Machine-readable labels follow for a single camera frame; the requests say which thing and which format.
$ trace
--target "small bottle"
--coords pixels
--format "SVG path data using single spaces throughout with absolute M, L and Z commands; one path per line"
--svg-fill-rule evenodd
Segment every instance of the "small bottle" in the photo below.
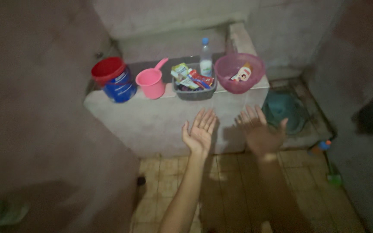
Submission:
M 327 141 L 320 141 L 316 145 L 314 145 L 310 150 L 308 150 L 309 155 L 319 155 L 322 151 L 327 151 L 330 148 L 330 144 L 332 142 L 330 140 Z
M 201 75 L 211 77 L 212 75 L 212 53 L 208 46 L 208 38 L 202 38 L 202 50 L 200 55 L 199 67 Z

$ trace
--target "concrete wall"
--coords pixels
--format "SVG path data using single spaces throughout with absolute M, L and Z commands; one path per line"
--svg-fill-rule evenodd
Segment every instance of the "concrete wall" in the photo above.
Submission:
M 247 30 L 269 80 L 299 76 L 344 0 L 261 0 Z
M 0 1 L 0 195 L 7 232 L 129 231 L 138 159 L 82 105 L 108 35 L 91 4 Z
M 193 42 L 184 42 L 184 36 L 176 38 L 183 33 L 187 33 L 188 38 L 193 38 L 195 34 L 209 36 L 216 43 L 214 48 L 219 51 L 217 33 L 197 33 L 187 29 L 205 29 L 226 22 L 246 21 L 257 53 L 268 68 L 269 79 L 276 79 L 301 74 L 343 2 L 94 0 L 93 4 L 111 36 L 123 39 L 124 56 L 136 62 L 152 61 L 148 54 L 169 54 L 173 57 L 198 55 L 199 36 Z M 177 30 L 175 35 L 150 36 L 174 30 Z M 178 52 L 173 51 L 173 47 L 178 47 Z
M 351 121 L 373 98 L 373 1 L 352 1 L 305 78 L 338 131 L 330 159 L 373 232 L 373 136 L 355 134 Z

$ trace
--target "finger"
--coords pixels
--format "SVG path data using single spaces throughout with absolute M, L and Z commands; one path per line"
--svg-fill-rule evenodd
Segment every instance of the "finger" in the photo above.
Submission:
M 248 116 L 250 117 L 250 121 L 253 124 L 258 123 L 259 119 L 258 119 L 256 113 L 254 112 L 254 109 L 252 107 L 248 106 L 248 105 L 245 108 L 247 110 Z
M 192 127 L 198 127 L 199 123 L 201 122 L 202 114 L 204 114 L 204 112 L 205 108 L 201 108 L 201 110 L 198 112 L 194 119 L 194 124 L 192 125 Z
M 214 118 L 215 118 L 215 112 L 213 112 L 211 114 L 210 118 L 208 118 L 206 124 L 204 125 L 204 130 L 205 131 L 208 131 L 208 129 L 210 128 L 210 125 L 211 125 L 212 121 L 214 120 Z
M 259 116 L 260 122 L 263 125 L 267 125 L 266 116 L 264 115 L 262 109 L 258 105 L 256 105 L 254 108 L 256 109 L 257 115 Z
M 237 124 L 237 126 L 244 132 L 246 133 L 247 132 L 247 129 L 246 127 L 244 126 L 244 123 L 242 122 L 242 120 L 240 119 L 240 116 L 238 118 L 235 118 L 235 123 Z
M 208 128 L 208 133 L 212 135 L 212 132 L 214 131 L 215 124 L 217 123 L 218 118 L 215 116 L 214 119 L 212 120 L 209 128 Z
M 280 122 L 279 130 L 282 134 L 286 134 L 286 125 L 287 125 L 288 120 L 289 120 L 288 118 L 285 118 Z
M 241 111 L 241 119 L 244 125 L 251 125 L 250 118 L 245 111 Z
M 182 140 L 189 138 L 188 126 L 189 126 L 188 121 L 186 121 L 184 125 L 182 126 Z
M 203 128 L 204 128 L 205 124 L 207 124 L 207 121 L 208 121 L 208 119 L 210 118 L 210 116 L 212 115 L 212 113 L 213 113 L 213 110 L 212 110 L 212 109 L 209 109 L 209 110 L 204 114 L 204 116 L 203 116 L 202 119 L 201 119 L 201 122 L 199 123 L 198 128 L 200 128 L 200 129 L 203 129 Z

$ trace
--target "gray plastic basket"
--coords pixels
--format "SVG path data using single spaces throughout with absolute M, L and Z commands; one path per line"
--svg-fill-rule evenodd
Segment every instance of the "gray plastic basket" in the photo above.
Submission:
M 199 71 L 199 63 L 190 63 L 187 64 L 188 68 Z M 172 77 L 172 90 L 178 95 L 182 100 L 195 101 L 195 100 L 205 100 L 211 99 L 215 90 L 217 89 L 217 77 L 214 73 L 214 68 L 212 71 L 212 77 L 214 77 L 214 83 L 211 89 L 205 89 L 200 91 L 181 91 L 178 89 L 178 86 L 175 84 L 175 78 Z

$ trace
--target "pink water dipper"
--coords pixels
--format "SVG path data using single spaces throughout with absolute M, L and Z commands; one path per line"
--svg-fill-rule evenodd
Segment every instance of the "pink water dipper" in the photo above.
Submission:
M 149 99 L 157 99 L 165 93 L 165 85 L 162 82 L 160 68 L 168 61 L 162 59 L 155 68 L 143 70 L 136 76 L 136 83 L 142 88 L 143 93 Z

